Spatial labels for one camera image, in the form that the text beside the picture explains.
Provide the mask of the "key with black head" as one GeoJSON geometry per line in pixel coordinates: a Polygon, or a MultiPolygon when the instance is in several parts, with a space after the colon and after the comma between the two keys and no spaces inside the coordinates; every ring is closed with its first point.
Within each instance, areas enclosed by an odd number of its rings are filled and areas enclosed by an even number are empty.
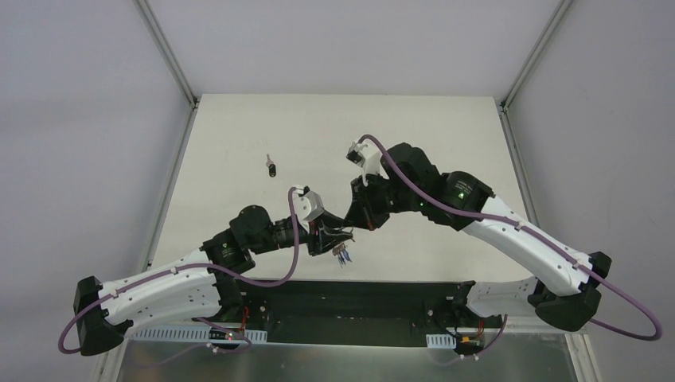
{"type": "Polygon", "coordinates": [[[267,157],[266,167],[267,167],[268,175],[269,175],[269,177],[276,177],[276,175],[277,175],[276,164],[271,159],[269,154],[267,154],[266,157],[267,157]]]}

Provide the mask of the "silver metal binder keyring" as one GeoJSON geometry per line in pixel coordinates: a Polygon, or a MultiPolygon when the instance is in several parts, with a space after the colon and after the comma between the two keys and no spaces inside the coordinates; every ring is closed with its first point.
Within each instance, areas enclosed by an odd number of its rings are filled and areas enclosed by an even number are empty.
{"type": "Polygon", "coordinates": [[[335,255],[345,250],[345,243],[353,241],[353,231],[342,228],[323,228],[322,248],[335,255]]]}

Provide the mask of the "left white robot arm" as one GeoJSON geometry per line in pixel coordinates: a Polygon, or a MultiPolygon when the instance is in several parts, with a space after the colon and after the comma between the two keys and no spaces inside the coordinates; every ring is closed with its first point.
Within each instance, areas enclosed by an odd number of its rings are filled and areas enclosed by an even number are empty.
{"type": "Polygon", "coordinates": [[[109,282],[88,276],[76,284],[74,317],[59,338],[65,354],[94,356],[122,344],[126,337],[153,325],[218,316],[235,321],[242,313],[239,281],[257,287],[288,282],[298,266],[302,245],[322,255],[352,239],[352,224],[322,207],[292,205],[289,217],[273,221],[267,210],[249,205],[228,228],[188,255],[165,266],[109,282]],[[292,248],[289,271],[277,281],[244,276],[254,255],[292,248]]]}

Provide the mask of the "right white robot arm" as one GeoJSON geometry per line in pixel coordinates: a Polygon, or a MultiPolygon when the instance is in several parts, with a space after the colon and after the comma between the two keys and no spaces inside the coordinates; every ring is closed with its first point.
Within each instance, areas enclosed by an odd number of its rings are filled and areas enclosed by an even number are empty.
{"type": "Polygon", "coordinates": [[[460,325],[500,314],[536,316],[569,332],[581,329],[597,312],[599,282],[581,271],[585,266],[605,276],[611,259],[602,252],[572,248],[568,261],[556,252],[562,243],[523,220],[494,191],[473,175],[440,173],[418,147],[398,144],[387,151],[403,181],[371,142],[354,142],[347,159],[361,167],[351,181],[352,204],[345,216],[349,227],[374,231],[393,213],[420,212],[429,221],[453,228],[498,249],[531,273],[513,282],[468,281],[452,298],[451,313],[460,325]]]}

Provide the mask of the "left white controller board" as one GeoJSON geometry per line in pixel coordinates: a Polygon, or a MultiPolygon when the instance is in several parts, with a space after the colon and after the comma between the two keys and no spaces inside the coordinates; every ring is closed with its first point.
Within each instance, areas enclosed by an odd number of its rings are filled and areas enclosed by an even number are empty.
{"type": "Polygon", "coordinates": [[[216,329],[208,325],[159,325],[144,329],[132,336],[135,341],[165,341],[200,343],[212,342],[213,344],[226,344],[229,342],[244,343],[241,337],[246,337],[252,344],[267,343],[267,332],[263,330],[245,330],[243,333],[226,333],[222,329],[216,329]]]}

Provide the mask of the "white controller board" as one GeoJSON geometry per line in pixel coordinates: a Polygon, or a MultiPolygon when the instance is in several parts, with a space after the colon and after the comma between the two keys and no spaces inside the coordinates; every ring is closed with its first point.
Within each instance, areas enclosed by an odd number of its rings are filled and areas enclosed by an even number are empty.
{"type": "Polygon", "coordinates": [[[429,349],[451,349],[460,356],[473,356],[484,349],[483,342],[469,337],[454,337],[450,334],[427,334],[426,345],[429,349]]]}
{"type": "Polygon", "coordinates": [[[229,342],[244,343],[241,337],[246,337],[252,344],[267,343],[267,332],[263,330],[245,330],[243,333],[226,333],[222,329],[216,329],[208,325],[159,325],[144,329],[132,336],[135,341],[165,341],[200,343],[212,342],[213,344],[226,344],[229,342]]]}

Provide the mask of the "right white controller board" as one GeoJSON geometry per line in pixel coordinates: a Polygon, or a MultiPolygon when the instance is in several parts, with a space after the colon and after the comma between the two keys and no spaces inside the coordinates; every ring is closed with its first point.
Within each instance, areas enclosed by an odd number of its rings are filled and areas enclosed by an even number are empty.
{"type": "Polygon", "coordinates": [[[450,334],[427,334],[426,345],[429,349],[451,349],[460,356],[473,356],[484,349],[483,342],[469,337],[454,337],[450,334]]]}

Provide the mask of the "black metal base rail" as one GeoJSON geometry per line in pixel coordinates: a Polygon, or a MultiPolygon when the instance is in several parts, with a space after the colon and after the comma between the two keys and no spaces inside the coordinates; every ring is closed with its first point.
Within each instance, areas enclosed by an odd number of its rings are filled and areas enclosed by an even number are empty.
{"type": "Polygon", "coordinates": [[[241,296],[234,306],[208,321],[262,330],[269,343],[424,347],[429,334],[502,323],[453,302],[468,289],[460,283],[295,280],[272,288],[242,281],[237,286],[241,296]]]}

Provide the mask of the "right aluminium frame post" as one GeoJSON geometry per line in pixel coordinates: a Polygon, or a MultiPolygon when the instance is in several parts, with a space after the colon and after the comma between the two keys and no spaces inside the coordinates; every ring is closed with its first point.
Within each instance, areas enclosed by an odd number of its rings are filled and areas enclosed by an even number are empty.
{"type": "Polygon", "coordinates": [[[500,101],[499,105],[504,113],[507,113],[511,108],[517,97],[519,96],[525,82],[531,76],[539,60],[543,57],[546,48],[552,42],[556,32],[562,25],[570,9],[575,5],[574,0],[560,0],[557,2],[552,15],[547,20],[539,37],[536,39],[534,46],[529,51],[525,58],[523,65],[517,73],[514,81],[511,83],[509,90],[500,101]]]}

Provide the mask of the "aluminium frame post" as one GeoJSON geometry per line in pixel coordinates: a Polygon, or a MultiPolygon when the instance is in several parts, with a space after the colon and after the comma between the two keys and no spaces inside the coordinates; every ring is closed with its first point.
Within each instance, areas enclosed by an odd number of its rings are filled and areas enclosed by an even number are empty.
{"type": "Polygon", "coordinates": [[[146,28],[150,34],[150,37],[154,41],[161,58],[164,60],[166,67],[174,78],[174,81],[178,85],[178,88],[187,101],[189,107],[193,110],[196,110],[198,107],[199,97],[196,95],[193,87],[190,85],[189,80],[179,63],[178,57],[172,49],[171,44],[161,26],[161,23],[152,8],[152,5],[147,0],[134,0],[133,3],[138,9],[141,19],[146,24],[146,28]]]}
{"type": "Polygon", "coordinates": [[[514,81],[511,83],[509,90],[500,101],[499,105],[504,113],[507,113],[511,108],[517,97],[519,96],[525,82],[531,76],[539,60],[543,57],[546,48],[552,42],[556,32],[562,25],[570,9],[575,5],[574,0],[560,0],[557,2],[552,15],[547,20],[539,37],[536,39],[534,46],[529,51],[525,58],[523,65],[517,73],[514,81]]]}

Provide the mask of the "left aluminium frame post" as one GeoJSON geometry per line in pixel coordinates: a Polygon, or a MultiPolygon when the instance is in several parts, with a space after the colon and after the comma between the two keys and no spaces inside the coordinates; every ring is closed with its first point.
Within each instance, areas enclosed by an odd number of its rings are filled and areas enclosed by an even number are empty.
{"type": "Polygon", "coordinates": [[[133,3],[138,9],[141,19],[146,24],[146,28],[150,34],[150,37],[154,41],[161,58],[164,60],[166,67],[174,78],[174,81],[178,85],[178,88],[187,101],[189,107],[193,110],[196,110],[198,107],[199,97],[196,95],[193,87],[190,85],[189,80],[179,63],[178,57],[172,49],[171,44],[161,26],[161,23],[152,8],[152,5],[147,0],[134,0],[133,3]]]}

